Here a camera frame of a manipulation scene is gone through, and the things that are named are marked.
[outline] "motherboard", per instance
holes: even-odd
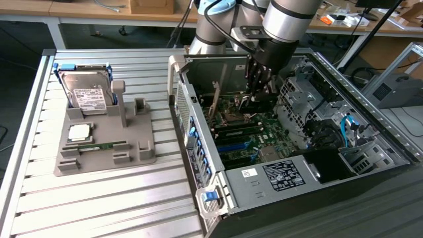
[[[201,97],[203,113],[227,170],[287,158],[299,148],[272,112],[241,114],[241,93]]]

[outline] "warning label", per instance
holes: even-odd
[[[105,110],[103,90],[100,88],[73,89],[79,108],[83,111]]]
[[[263,169],[269,178],[272,187],[277,192],[305,184],[292,160],[264,165]]]

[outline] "gray 3d-printed holder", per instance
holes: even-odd
[[[117,105],[107,107],[105,115],[81,114],[80,108],[67,109],[55,175],[65,176],[93,171],[151,164],[156,161],[149,106],[144,98],[123,103],[124,81],[112,81]],[[72,125],[88,124],[89,136],[68,141]]]

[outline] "computer monitor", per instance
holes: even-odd
[[[359,12],[360,15],[369,21],[376,21],[379,18],[376,15],[369,13],[372,8],[391,8],[396,0],[357,0],[355,6],[364,7],[364,11]]]

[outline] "hard drive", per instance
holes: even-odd
[[[111,70],[105,66],[64,66],[57,75],[69,106],[80,108],[84,115],[105,114],[107,106],[116,104]]]

